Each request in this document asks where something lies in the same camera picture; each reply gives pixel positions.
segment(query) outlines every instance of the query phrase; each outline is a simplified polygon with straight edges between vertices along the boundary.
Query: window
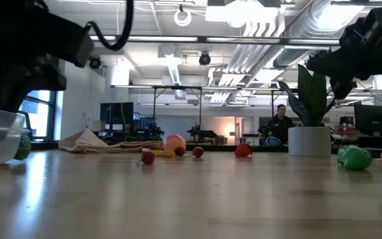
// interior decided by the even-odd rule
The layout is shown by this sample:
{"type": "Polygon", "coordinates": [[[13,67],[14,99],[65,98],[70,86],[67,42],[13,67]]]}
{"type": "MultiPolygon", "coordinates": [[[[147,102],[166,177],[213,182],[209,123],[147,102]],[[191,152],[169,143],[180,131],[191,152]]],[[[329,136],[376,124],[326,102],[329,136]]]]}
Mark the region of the window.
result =
{"type": "Polygon", "coordinates": [[[56,92],[33,90],[23,100],[19,111],[29,114],[34,141],[54,139],[56,92]]]}

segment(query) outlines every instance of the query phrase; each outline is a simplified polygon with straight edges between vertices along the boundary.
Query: cardboard box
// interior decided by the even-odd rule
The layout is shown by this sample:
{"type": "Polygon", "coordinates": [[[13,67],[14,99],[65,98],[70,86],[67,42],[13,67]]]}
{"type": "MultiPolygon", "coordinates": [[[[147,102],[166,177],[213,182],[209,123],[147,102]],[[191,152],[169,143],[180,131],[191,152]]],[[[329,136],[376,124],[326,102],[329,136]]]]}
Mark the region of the cardboard box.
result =
{"type": "Polygon", "coordinates": [[[92,131],[96,131],[96,132],[105,131],[105,121],[93,121],[92,131]]]}

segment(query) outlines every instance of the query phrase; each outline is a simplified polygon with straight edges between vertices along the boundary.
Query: potted plant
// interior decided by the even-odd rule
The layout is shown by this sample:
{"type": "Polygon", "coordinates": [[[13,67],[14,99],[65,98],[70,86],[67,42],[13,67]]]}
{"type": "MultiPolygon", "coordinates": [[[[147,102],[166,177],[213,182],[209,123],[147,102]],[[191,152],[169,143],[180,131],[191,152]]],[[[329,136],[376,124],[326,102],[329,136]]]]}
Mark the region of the potted plant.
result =
{"type": "Polygon", "coordinates": [[[331,156],[330,128],[321,126],[324,115],[334,105],[327,106],[327,88],[324,75],[309,71],[298,65],[298,98],[285,82],[279,87],[288,94],[291,109],[303,122],[303,127],[288,129],[288,154],[305,157],[331,156]]]}

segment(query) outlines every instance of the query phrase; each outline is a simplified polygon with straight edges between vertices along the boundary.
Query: green toy vegetable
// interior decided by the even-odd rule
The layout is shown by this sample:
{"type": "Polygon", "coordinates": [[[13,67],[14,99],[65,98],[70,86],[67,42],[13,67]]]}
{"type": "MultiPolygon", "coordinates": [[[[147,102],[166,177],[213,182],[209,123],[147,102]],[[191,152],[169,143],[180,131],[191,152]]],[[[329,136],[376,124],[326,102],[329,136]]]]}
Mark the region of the green toy vegetable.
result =
{"type": "Polygon", "coordinates": [[[341,147],[338,149],[337,163],[343,165],[345,170],[360,171],[371,166],[372,156],[356,146],[341,147]]]}
{"type": "Polygon", "coordinates": [[[19,143],[19,149],[17,150],[16,155],[14,156],[14,159],[17,160],[24,160],[29,156],[29,153],[31,153],[32,149],[32,143],[31,139],[27,136],[22,136],[20,143],[19,143]]]}

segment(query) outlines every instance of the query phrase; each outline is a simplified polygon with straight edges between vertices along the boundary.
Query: red cherry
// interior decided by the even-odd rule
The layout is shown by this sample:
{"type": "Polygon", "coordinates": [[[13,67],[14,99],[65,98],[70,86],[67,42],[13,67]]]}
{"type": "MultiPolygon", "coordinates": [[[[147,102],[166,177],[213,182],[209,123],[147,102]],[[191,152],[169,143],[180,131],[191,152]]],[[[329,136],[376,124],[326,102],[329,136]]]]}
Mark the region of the red cherry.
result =
{"type": "Polygon", "coordinates": [[[183,147],[177,147],[175,149],[175,154],[177,156],[183,156],[185,154],[185,149],[183,147]]]}
{"type": "Polygon", "coordinates": [[[143,154],[141,155],[141,161],[144,164],[148,164],[148,165],[153,164],[155,158],[156,156],[151,151],[144,151],[143,154]]]}
{"type": "Polygon", "coordinates": [[[203,156],[203,153],[204,153],[204,150],[201,147],[195,147],[192,150],[192,154],[194,154],[194,156],[196,156],[196,158],[203,156]]]}

